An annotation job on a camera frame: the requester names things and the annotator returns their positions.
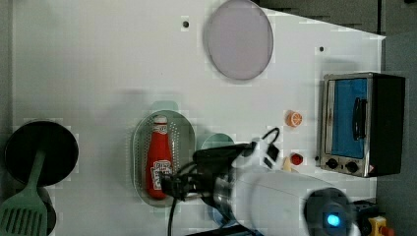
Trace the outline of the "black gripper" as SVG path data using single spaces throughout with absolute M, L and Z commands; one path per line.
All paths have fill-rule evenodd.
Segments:
M 180 201 L 193 197 L 208 198 L 212 196 L 212 184 L 197 173 L 184 175 L 161 175 L 161 190 L 165 195 Z

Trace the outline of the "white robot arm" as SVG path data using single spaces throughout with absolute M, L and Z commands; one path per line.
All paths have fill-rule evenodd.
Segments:
M 176 201 L 202 199 L 220 215 L 262 236 L 360 236 L 345 193 L 313 176 L 285 171 L 278 148 L 264 139 L 200 149 L 162 192 Z

